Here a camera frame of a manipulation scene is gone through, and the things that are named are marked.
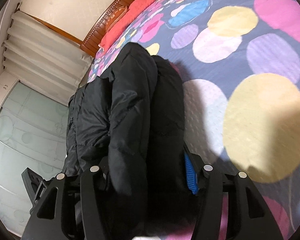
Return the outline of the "red pillow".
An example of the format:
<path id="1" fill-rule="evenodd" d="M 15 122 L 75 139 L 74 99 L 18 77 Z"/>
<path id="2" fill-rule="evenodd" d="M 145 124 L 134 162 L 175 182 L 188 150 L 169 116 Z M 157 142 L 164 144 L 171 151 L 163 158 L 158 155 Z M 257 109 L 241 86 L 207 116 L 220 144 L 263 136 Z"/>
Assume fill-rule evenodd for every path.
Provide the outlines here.
<path id="1" fill-rule="evenodd" d="M 129 7 L 122 18 L 119 19 L 114 26 L 106 32 L 102 38 L 99 46 L 103 49 L 105 54 L 113 43 L 121 36 L 126 28 L 152 3 L 156 0 L 135 0 Z"/>

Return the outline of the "black padded jacket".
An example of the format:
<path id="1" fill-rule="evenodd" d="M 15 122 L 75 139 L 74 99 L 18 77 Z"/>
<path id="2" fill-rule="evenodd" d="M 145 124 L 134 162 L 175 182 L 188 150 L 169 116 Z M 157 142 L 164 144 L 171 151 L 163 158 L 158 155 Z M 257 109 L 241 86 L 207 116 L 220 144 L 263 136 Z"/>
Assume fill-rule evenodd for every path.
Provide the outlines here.
<path id="1" fill-rule="evenodd" d="M 165 235 L 194 220 L 184 131 L 180 75 L 137 43 L 70 98 L 63 172 L 76 176 L 108 159 L 98 206 L 107 239 Z"/>

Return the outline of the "frosted glass wardrobe door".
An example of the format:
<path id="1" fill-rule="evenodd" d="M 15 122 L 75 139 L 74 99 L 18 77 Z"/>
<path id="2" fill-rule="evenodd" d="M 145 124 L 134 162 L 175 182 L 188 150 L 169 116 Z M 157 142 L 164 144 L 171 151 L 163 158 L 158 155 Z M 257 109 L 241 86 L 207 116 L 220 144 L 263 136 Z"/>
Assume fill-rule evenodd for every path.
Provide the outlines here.
<path id="1" fill-rule="evenodd" d="M 30 168 L 44 179 L 61 172 L 68 108 L 17 83 L 0 109 L 0 219 L 21 236 L 31 201 L 21 174 Z"/>

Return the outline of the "beige curtain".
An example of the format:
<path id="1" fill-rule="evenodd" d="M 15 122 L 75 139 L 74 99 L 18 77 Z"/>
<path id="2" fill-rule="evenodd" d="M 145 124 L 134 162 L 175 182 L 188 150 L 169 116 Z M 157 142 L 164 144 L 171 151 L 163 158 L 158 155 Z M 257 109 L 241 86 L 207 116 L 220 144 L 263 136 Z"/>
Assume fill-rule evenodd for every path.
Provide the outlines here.
<path id="1" fill-rule="evenodd" d="M 23 84 L 67 105 L 93 58 L 24 12 L 12 15 L 3 65 Z"/>

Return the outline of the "orange patterned cushion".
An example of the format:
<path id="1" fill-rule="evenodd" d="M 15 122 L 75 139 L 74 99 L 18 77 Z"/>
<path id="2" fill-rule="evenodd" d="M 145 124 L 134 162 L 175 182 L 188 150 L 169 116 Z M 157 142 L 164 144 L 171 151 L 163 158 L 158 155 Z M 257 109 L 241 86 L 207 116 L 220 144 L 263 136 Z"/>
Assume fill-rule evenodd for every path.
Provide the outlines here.
<path id="1" fill-rule="evenodd" d="M 106 32 L 108 32 L 128 11 L 127 6 L 120 7 L 114 11 L 106 21 Z"/>

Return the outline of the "colourful dotted bed blanket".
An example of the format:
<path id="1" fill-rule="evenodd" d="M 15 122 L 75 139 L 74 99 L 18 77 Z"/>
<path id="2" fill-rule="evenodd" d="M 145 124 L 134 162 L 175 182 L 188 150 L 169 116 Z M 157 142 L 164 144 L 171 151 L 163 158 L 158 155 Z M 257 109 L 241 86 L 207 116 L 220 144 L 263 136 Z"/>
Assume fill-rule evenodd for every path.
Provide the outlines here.
<path id="1" fill-rule="evenodd" d="M 99 50 L 89 81 L 128 42 L 182 80 L 185 141 L 219 170 L 244 171 L 284 239 L 300 228 L 300 5 L 296 0 L 156 0 Z"/>

